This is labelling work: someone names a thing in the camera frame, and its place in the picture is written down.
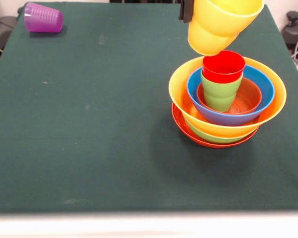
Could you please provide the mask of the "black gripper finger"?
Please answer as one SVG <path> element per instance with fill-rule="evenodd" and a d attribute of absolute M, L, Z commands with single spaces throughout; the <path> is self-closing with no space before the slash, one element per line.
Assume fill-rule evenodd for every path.
<path fill-rule="evenodd" d="M 193 16 L 194 0 L 180 0 L 179 20 L 189 23 Z"/>

